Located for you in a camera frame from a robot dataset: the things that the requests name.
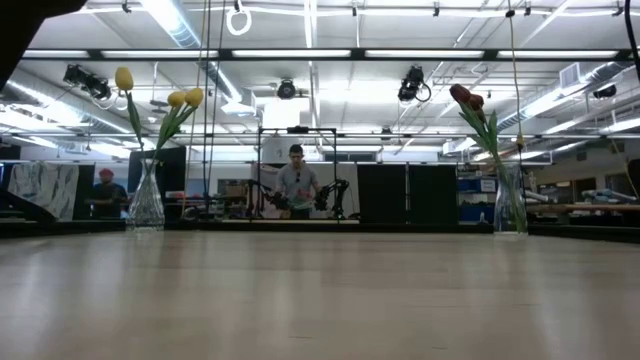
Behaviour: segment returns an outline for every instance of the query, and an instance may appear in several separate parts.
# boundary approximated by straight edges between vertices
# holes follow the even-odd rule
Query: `hanging cable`
[[[223,1],[223,5],[222,6],[226,6],[227,5],[227,0]],[[222,35],[223,35],[223,26],[224,26],[224,21],[222,21],[223,19],[220,19],[220,38],[218,39],[218,53],[220,53],[220,51],[222,50]],[[211,25],[211,14],[209,14],[209,26]],[[207,39],[207,49],[209,49],[209,39]],[[208,174],[208,178],[211,179],[211,169],[213,167],[213,143],[215,141],[215,137],[216,137],[216,109],[217,109],[217,105],[218,105],[218,82],[220,81],[220,62],[217,63],[216,66],[216,88],[214,90],[214,95],[213,95],[213,117],[211,119],[211,149],[209,149],[209,174]],[[207,214],[209,213],[209,202],[207,201]]]
[[[636,43],[636,36],[633,33],[633,24],[631,23],[631,0],[625,0],[624,3],[624,21],[627,26],[627,36],[631,43],[631,52],[633,53],[633,61],[636,64],[636,73],[638,74],[638,81],[640,81],[640,55],[638,54],[638,44]]]
[[[207,16],[207,8],[211,8],[210,6],[211,0],[209,1],[205,1],[203,3],[204,6],[204,10],[202,12],[202,31],[200,32],[200,51],[198,52],[198,64],[200,64],[200,62],[202,61],[202,50],[203,50],[203,46],[204,46],[204,42],[202,41],[204,39],[204,29],[205,29],[205,21],[206,21],[206,16]],[[202,72],[202,67],[198,66],[198,73],[196,75],[196,87],[200,87],[200,73]],[[191,116],[191,135],[189,136],[189,151],[187,152],[187,171],[184,175],[184,189],[185,189],[185,196],[182,198],[182,210],[180,211],[181,216],[184,216],[184,210],[187,206],[187,194],[189,191],[189,173],[191,170],[191,153],[193,152],[193,133],[194,133],[194,129],[196,126],[196,114],[198,113],[198,110],[193,112],[193,115]]]

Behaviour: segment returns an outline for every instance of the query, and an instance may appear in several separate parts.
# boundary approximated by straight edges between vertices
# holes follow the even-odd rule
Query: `black partition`
[[[144,152],[146,158],[153,157],[153,151]],[[142,152],[132,152],[129,156],[129,182],[127,191],[132,193],[138,188],[142,176]],[[167,191],[184,191],[184,175],[187,171],[187,148],[184,146],[161,149],[156,154],[159,161],[156,166],[156,180],[160,195],[164,199]]]
[[[409,221],[412,224],[458,224],[458,187],[453,166],[409,167]]]
[[[361,223],[407,222],[405,172],[405,165],[358,165]]]

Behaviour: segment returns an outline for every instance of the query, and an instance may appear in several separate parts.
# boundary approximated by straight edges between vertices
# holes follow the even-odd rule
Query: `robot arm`
[[[333,214],[336,218],[343,218],[344,210],[342,209],[342,200],[344,199],[344,193],[349,188],[349,182],[347,180],[338,179],[335,182],[324,186],[315,197],[315,208],[319,211],[327,210],[327,202],[329,195],[336,191],[336,203],[333,205]]]

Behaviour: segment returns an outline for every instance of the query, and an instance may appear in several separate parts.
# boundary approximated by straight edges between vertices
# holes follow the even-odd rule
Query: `man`
[[[126,190],[113,182],[113,171],[100,170],[100,184],[93,187],[91,203],[94,218],[120,219],[122,204],[127,202]]]
[[[304,206],[309,203],[311,196],[311,187],[318,193],[322,187],[318,185],[316,173],[309,168],[302,159],[304,153],[302,146],[292,145],[289,148],[289,159],[291,163],[285,165],[278,171],[276,178],[276,192],[284,194],[291,204],[291,219],[304,220],[309,219],[311,208],[296,208],[296,206]]]

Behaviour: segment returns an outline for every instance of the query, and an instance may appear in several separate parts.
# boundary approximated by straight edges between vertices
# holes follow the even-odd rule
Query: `spotlight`
[[[291,100],[296,96],[296,87],[293,86],[293,80],[285,79],[278,87],[278,97],[282,100]]]
[[[419,94],[422,93],[422,87],[429,92],[429,96],[426,99],[420,99]],[[398,99],[401,102],[411,102],[413,99],[417,99],[420,102],[427,102],[431,99],[431,88],[424,83],[424,72],[422,72],[422,66],[414,65],[411,67],[407,76],[402,80],[402,87],[398,91]]]
[[[80,89],[88,93],[92,98],[104,100],[111,97],[109,80],[85,71],[80,65],[67,66],[67,71],[62,80],[70,85],[80,86]]]
[[[608,99],[615,96],[618,93],[618,88],[615,85],[608,86],[604,89],[593,92],[593,97],[596,99]]]
[[[391,131],[391,129],[389,127],[385,126],[385,127],[382,128],[382,131],[380,132],[380,134],[391,135],[391,134],[393,134],[393,132]],[[382,140],[382,141],[390,141],[391,138],[381,137],[380,140]]]

